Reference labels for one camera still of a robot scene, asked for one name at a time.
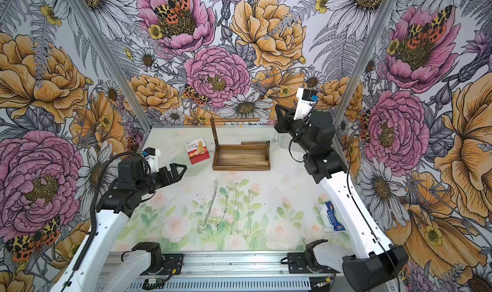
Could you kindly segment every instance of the table surface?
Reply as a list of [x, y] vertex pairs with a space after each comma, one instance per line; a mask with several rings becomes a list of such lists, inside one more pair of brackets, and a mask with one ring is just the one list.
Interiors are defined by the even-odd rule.
[[[220, 144], [272, 141], [273, 128], [217, 128]], [[203, 137], [211, 158], [191, 165], [185, 142]], [[347, 233], [325, 233], [316, 205], [329, 201], [304, 165], [270, 145], [269, 172], [215, 172], [210, 128], [152, 129], [145, 148], [161, 150], [159, 166], [186, 164], [178, 183], [157, 190], [135, 209], [113, 251], [159, 242], [163, 251], [304, 250], [325, 238], [350, 249]], [[296, 159], [302, 153], [293, 151]]]

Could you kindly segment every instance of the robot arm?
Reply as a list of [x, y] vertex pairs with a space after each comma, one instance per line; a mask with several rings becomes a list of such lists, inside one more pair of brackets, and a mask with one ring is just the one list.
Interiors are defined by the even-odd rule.
[[335, 134], [329, 112], [312, 111], [316, 97], [299, 88], [297, 110], [276, 105], [279, 122], [275, 130], [289, 133], [304, 150], [304, 167], [316, 184], [326, 190], [350, 234], [354, 255], [338, 246], [318, 240], [306, 246], [305, 258], [311, 269], [320, 265], [342, 272], [355, 292], [363, 292], [395, 278], [408, 261], [402, 246], [393, 246], [367, 211], [347, 175], [344, 163], [331, 148]]
[[[117, 188], [110, 188], [99, 200], [96, 207], [96, 234], [85, 250], [89, 240], [86, 235], [77, 253], [72, 258], [65, 273], [52, 287], [52, 292], [90, 291], [123, 291], [130, 283], [144, 271], [158, 272], [162, 265], [162, 254], [158, 243], [138, 243], [133, 247], [126, 260], [104, 281], [97, 283], [102, 267], [113, 247], [116, 238], [128, 222], [135, 208], [142, 202], [142, 196], [153, 194], [156, 189], [173, 184], [181, 180], [187, 167], [185, 165], [170, 164], [171, 170], [166, 167], [157, 168], [157, 158], [160, 151], [147, 148], [142, 157], [129, 157], [118, 164]], [[151, 168], [148, 174], [144, 173], [144, 163], [147, 161]], [[83, 255], [80, 265], [76, 265], [78, 258]]]

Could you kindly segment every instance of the cable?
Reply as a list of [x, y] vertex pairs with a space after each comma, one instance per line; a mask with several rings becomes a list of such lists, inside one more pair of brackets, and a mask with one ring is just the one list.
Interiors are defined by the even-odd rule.
[[121, 262], [123, 262], [123, 256], [124, 256], [126, 253], [130, 253], [130, 252], [131, 252], [131, 250], [127, 250], [126, 252], [123, 252], [123, 253], [121, 254]]
[[289, 142], [289, 154], [290, 154], [290, 157], [292, 157], [293, 160], [295, 160], [296, 162], [298, 163], [304, 163], [304, 160], [296, 160], [294, 159], [294, 157], [292, 156], [292, 152], [290, 152], [290, 147], [292, 146], [292, 141], [294, 141], [294, 139], [292, 138]]
[[359, 213], [361, 214], [362, 218], [366, 222], [366, 225], [369, 227], [369, 230], [371, 230], [371, 234], [376, 238], [378, 245], [381, 247], [381, 249], [383, 250], [383, 252], [388, 256], [388, 259], [390, 259], [391, 265], [393, 266], [393, 272], [395, 273], [395, 278], [397, 279], [397, 282], [398, 282], [398, 292], [401, 292], [401, 287], [400, 287], [400, 284], [399, 284], [399, 279], [398, 279], [398, 274], [397, 274], [397, 268], [396, 268], [395, 264], [393, 263], [393, 260], [391, 259], [391, 257], [388, 254], [388, 252], [384, 249], [383, 245], [381, 245], [381, 242], [377, 239], [376, 234], [374, 233], [374, 231], [372, 230], [371, 226], [369, 225], [369, 222], [367, 222], [367, 219], [364, 216], [364, 214], [362, 213], [361, 209], [359, 208], [359, 205], [355, 202], [355, 199], [354, 199], [354, 197], [352, 195], [352, 191], [350, 190], [350, 184], [348, 183], [348, 177], [350, 175], [350, 166], [351, 165], [352, 165], [352, 162], [349, 162], [348, 163], [348, 170], [347, 170], [347, 189], [348, 189], [348, 193], [352, 197], [352, 200], [353, 200], [355, 206], [357, 207], [357, 210], [359, 210]]
[[[102, 180], [103, 180], [103, 177], [104, 177], [104, 175], [108, 169], [108, 166], [112, 161], [114, 161], [114, 160], [116, 160], [122, 156], [125, 156], [125, 155], [143, 157], [141, 154], [134, 153], [134, 152], [122, 152], [122, 153], [114, 155], [109, 160], [107, 160], [106, 163], [104, 163], [104, 166], [102, 167], [102, 170], [101, 170], [101, 174], [99, 175], [99, 179], [97, 180], [97, 184], [96, 184], [95, 188], [93, 188], [94, 196], [93, 196], [92, 201], [90, 202], [90, 225], [91, 225], [91, 229], [90, 229], [90, 232], [88, 233], [89, 237], [87, 238], [87, 242], [84, 244], [84, 247], [82, 248], [77, 260], [75, 261], [75, 264], [73, 265], [73, 269], [72, 269], [72, 273], [70, 274], [70, 277], [68, 277], [68, 280], [65, 281], [64, 286], [60, 292], [63, 292], [65, 290], [65, 288], [67, 287], [67, 283], [70, 282], [70, 279], [72, 279], [75, 271], [77, 271], [79, 269], [80, 264], [82, 264], [82, 261], [84, 260], [84, 257], [86, 255], [87, 251], [89, 250], [90, 244], [92, 243], [94, 237], [97, 234], [97, 219], [95, 216], [95, 206], [96, 206], [97, 198], [99, 196], [99, 189], [101, 188]], [[150, 173], [151, 167], [146, 160], [144, 161], [144, 166], [145, 166], [145, 172], [144, 173], [145, 174], [147, 174], [147, 172]], [[115, 180], [117, 181], [117, 178], [114, 179], [113, 182], [111, 182], [111, 184], [109, 185], [109, 188], [112, 188], [115, 186], [115, 184], [116, 184]]]

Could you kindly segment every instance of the wooden tray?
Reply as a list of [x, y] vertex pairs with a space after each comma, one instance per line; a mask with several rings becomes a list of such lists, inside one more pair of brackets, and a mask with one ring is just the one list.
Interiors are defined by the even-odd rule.
[[270, 170], [270, 141], [242, 141], [241, 144], [219, 145], [216, 122], [255, 122], [258, 118], [210, 119], [216, 144], [213, 170]]

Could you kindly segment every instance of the blue and white package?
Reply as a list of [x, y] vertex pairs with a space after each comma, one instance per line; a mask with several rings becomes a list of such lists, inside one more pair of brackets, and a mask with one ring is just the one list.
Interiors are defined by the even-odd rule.
[[336, 219], [335, 207], [333, 207], [332, 202], [318, 204], [318, 211], [321, 214], [321, 219], [325, 225], [326, 232], [345, 230], [345, 227]]

